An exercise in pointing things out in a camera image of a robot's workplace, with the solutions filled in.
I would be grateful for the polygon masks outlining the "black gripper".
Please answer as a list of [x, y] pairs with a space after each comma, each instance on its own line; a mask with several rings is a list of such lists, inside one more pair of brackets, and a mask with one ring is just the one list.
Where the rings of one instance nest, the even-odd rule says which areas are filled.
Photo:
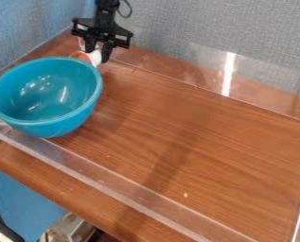
[[90, 18], [72, 19], [71, 34], [84, 40], [84, 52], [95, 50], [96, 42], [103, 43], [102, 63], [106, 63], [112, 48], [129, 48], [133, 33], [115, 22], [115, 15], [121, 14], [121, 2], [130, 8], [127, 0], [95, 0], [94, 15]]

